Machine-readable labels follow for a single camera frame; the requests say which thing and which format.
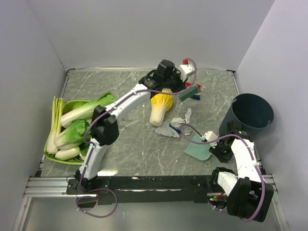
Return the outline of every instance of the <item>blue object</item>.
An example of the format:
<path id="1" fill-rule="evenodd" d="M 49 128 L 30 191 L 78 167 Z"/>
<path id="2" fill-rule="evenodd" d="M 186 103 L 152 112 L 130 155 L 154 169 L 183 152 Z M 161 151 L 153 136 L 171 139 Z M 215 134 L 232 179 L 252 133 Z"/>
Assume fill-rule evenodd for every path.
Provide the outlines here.
<path id="1" fill-rule="evenodd" d="M 181 130 L 178 128 L 175 128 L 174 126 L 172 126 L 171 124 L 169 124 L 169 127 L 171 127 L 173 130 L 175 130 L 178 134 L 181 134 Z"/>
<path id="2" fill-rule="evenodd" d="M 200 95 L 193 95 L 190 98 L 192 98 L 193 100 L 201 100 Z"/>

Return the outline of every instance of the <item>white robotic arm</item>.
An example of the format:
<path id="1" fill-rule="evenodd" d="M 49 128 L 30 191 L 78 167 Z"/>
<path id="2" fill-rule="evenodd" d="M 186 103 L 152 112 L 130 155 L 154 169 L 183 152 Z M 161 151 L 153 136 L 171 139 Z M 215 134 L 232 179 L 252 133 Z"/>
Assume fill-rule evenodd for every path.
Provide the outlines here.
<path id="1" fill-rule="evenodd" d="M 241 123 L 229 122 L 226 132 L 241 137 L 246 144 L 234 136 L 229 136 L 212 143 L 210 152 L 221 162 L 227 162 L 234 156 L 238 176 L 230 169 L 217 167 L 212 174 L 212 184 L 220 186 L 227 195 L 229 215 L 263 222 L 273 196 L 273 187 L 266 184 L 259 173 L 252 136 L 242 131 Z M 214 141 L 217 138 L 212 131 L 208 131 L 202 140 Z"/>
<path id="2" fill-rule="evenodd" d="M 163 60 L 157 70 L 153 70 L 147 76 L 143 77 L 130 92 L 122 98 L 106 106 L 106 108 L 96 107 L 94 110 L 92 122 L 97 115 L 110 112 L 108 114 L 109 122 L 104 122 L 104 117 L 100 119 L 100 125 L 95 124 L 91 129 L 91 145 L 85 161 L 76 172 L 75 178 L 81 182 L 81 186 L 86 190 L 91 190 L 91 181 L 95 180 L 99 165 L 103 159 L 108 145 L 118 138 L 118 123 L 131 110 L 151 99 L 155 94 L 150 90 L 161 91 L 163 88 L 170 88 L 173 92 L 179 92 L 185 89 L 185 83 L 189 76 L 194 74 L 194 66 L 188 64 L 187 60 L 178 69 L 174 67 L 171 61 Z"/>
<path id="3" fill-rule="evenodd" d="M 143 84 L 137 84 L 129 93 L 127 93 L 126 95 L 124 95 L 121 99 L 119 99 L 118 101 L 114 102 L 113 104 L 110 104 L 108 106 L 106 106 L 106 111 L 109 111 L 111 108 L 113 108 L 118 102 L 120 102 L 121 100 L 123 100 L 125 97 L 127 97 L 128 95 L 130 95 L 132 92 L 135 92 L 137 90 L 145 90 L 147 89 L 146 86 L 144 86 Z M 141 92 L 138 93 L 132 97 L 130 97 L 128 100 L 124 101 L 120 107 L 118 107 L 117 109 L 115 109 L 113 112 L 110 113 L 111 116 L 114 116 L 116 118 L 116 120 L 118 122 L 120 122 L 122 120 L 122 118 L 124 118 L 132 109 L 134 109 L 135 107 L 137 107 L 139 104 L 149 100 L 151 97 L 151 93 L 150 92 Z M 91 151 L 91 149 L 93 148 L 93 144 L 90 144 L 89 147 L 89 151 L 87 153 L 86 159 L 83 163 L 83 165 L 80 167 L 79 171 L 80 173 L 83 172 L 84 168 L 85 168 L 85 164 L 88 162 L 88 166 L 85 170 L 85 174 L 83 176 L 84 179 L 90 180 L 94 177 L 97 176 L 97 172 L 99 170 L 99 165 L 103 159 L 103 156 L 108 148 L 108 145 L 102 145 L 100 146 L 100 142 L 97 141 L 96 138 L 91 138 L 91 142 L 95 144 L 95 148 L 92 152 L 92 155 L 90 157 L 90 160 L 88 160 L 89 158 L 89 153 Z"/>

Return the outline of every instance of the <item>green tray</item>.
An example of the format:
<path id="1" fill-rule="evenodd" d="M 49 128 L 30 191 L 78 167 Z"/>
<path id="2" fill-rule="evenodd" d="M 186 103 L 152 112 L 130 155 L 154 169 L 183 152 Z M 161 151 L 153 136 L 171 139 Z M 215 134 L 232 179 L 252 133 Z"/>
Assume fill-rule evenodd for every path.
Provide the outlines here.
<path id="1" fill-rule="evenodd" d="M 64 105 L 63 113 L 70 112 L 72 110 L 73 106 L 78 102 L 87 103 L 87 102 L 90 102 L 90 100 L 72 100 L 72 101 L 69 101 Z M 67 164 L 67 165 L 82 165 L 83 162 L 78 162 L 78 161 L 72 160 L 72 159 L 58 160 L 57 158 L 54 157 L 54 155 L 48 154 L 48 152 L 46 152 L 47 143 L 48 143 L 48 138 L 46 140 L 45 147 L 44 147 L 44 155 L 46 156 L 47 159 L 58 162 L 58 163 Z"/>

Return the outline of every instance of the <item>marble countertop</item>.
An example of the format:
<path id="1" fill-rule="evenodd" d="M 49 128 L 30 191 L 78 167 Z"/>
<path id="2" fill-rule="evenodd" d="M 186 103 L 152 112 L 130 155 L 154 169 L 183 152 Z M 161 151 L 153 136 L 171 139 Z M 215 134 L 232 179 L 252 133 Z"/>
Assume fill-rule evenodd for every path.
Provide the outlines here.
<path id="1" fill-rule="evenodd" d="M 148 71 L 73 70 L 68 73 L 64 100 L 94 100 L 110 91 L 117 99 L 130 91 Z M 165 121 L 185 118 L 192 109 L 191 122 L 201 133 L 212 130 L 218 134 L 232 99 L 237 95 L 232 72 L 201 70 L 197 83 L 202 85 L 201 100 L 174 98 Z M 184 153 L 189 142 L 184 138 L 165 137 L 155 133 L 149 123 L 150 101 L 135 108 L 120 125 L 120 136 L 112 144 L 100 164 L 100 176 L 211 175 L 216 167 L 237 172 L 235 159 L 221 163 L 215 156 L 199 161 Z M 65 177 L 75 174 L 79 166 L 65 165 L 45 159 L 42 177 Z"/>

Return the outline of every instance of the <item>trash bin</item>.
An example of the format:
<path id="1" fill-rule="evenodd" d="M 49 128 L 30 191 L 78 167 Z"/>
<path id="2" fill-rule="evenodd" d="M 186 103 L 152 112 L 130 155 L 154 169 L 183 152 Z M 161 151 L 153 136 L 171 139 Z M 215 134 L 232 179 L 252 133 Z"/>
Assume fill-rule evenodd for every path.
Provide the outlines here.
<path id="1" fill-rule="evenodd" d="M 266 128 L 274 119 L 271 105 L 262 97 L 250 93 L 240 94 L 234 98 L 223 119 L 219 134 L 227 133 L 227 123 L 233 120 L 241 122 L 242 129 L 253 137 Z"/>

